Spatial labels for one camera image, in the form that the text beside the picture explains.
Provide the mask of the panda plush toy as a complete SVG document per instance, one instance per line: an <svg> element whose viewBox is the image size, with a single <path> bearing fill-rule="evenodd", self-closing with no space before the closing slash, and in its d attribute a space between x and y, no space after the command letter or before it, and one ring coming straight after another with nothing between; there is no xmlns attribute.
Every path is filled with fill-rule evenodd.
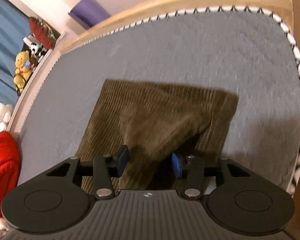
<svg viewBox="0 0 300 240"><path fill-rule="evenodd" d="M41 43L33 42L30 45L31 50L31 58L37 59L38 63L42 61L45 54L47 53L47 49L43 47Z"/></svg>

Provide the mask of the white plush toy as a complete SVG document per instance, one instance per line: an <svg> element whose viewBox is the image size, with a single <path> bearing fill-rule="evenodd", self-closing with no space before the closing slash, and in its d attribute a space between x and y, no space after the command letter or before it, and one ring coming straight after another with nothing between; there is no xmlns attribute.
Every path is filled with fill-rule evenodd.
<svg viewBox="0 0 300 240"><path fill-rule="evenodd" d="M12 105L0 102L0 132L5 131L13 113Z"/></svg>

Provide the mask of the wooden bed frame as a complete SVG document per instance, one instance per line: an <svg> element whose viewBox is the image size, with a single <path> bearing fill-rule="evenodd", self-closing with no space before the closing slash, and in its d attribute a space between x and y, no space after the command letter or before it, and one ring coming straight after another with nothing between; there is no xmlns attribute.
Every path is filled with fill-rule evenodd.
<svg viewBox="0 0 300 240"><path fill-rule="evenodd" d="M205 8L215 8L219 5L226 8L231 5L243 5L268 9L279 15L288 25L290 31L294 29L292 0L149 0L119 12L95 25L65 45L61 52L67 53L95 38L112 33L116 29L132 27L140 21L154 20L157 16L163 17L167 14L173 15L175 11L186 12L195 9L202 11Z"/></svg>

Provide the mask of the yellow plush bear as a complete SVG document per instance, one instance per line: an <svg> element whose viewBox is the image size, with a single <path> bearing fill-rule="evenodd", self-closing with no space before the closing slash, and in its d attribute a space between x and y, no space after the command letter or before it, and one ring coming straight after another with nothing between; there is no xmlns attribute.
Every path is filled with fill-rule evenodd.
<svg viewBox="0 0 300 240"><path fill-rule="evenodd" d="M31 74L29 51L21 51L15 58L15 75L13 77L18 96L23 92Z"/></svg>

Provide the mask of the grey quilted mattress cover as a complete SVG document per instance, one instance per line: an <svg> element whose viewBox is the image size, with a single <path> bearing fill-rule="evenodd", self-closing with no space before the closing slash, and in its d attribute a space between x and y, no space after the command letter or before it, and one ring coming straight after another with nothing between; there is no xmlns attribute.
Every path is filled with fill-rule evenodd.
<svg viewBox="0 0 300 240"><path fill-rule="evenodd" d="M300 177L300 50L262 9L171 12L62 55L21 128L19 183L73 156L105 79L182 83L236 93L223 153L294 193Z"/></svg>

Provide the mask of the purple box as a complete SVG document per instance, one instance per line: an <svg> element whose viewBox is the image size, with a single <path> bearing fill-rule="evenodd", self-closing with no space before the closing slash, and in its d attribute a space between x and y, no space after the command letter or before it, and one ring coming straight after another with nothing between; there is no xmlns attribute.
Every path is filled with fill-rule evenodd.
<svg viewBox="0 0 300 240"><path fill-rule="evenodd" d="M80 0L68 13L85 30L110 18L110 13L96 0Z"/></svg>

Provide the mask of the blue curtain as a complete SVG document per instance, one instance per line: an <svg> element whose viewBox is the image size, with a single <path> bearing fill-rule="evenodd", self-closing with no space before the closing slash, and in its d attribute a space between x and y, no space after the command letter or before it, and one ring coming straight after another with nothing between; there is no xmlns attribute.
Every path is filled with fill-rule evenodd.
<svg viewBox="0 0 300 240"><path fill-rule="evenodd" d="M8 0L0 0L0 102L15 105L15 57L30 34L29 18Z"/></svg>

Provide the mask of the red folded quilt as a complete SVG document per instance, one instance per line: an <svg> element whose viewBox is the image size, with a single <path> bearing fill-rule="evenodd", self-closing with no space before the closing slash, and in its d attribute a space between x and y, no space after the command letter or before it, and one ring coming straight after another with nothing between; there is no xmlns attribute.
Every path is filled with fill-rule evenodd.
<svg viewBox="0 0 300 240"><path fill-rule="evenodd" d="M17 185L21 169L21 155L14 137L0 132L0 218L3 198Z"/></svg>

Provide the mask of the olive corduroy pants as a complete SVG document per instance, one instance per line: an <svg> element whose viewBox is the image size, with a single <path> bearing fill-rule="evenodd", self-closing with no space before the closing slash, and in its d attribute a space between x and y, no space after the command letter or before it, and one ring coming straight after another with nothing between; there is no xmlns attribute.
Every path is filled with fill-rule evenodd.
<svg viewBox="0 0 300 240"><path fill-rule="evenodd" d="M216 161L237 104L237 94L221 89L107 79L76 156L89 161L127 145L129 162L114 189L144 190L177 150Z"/></svg>

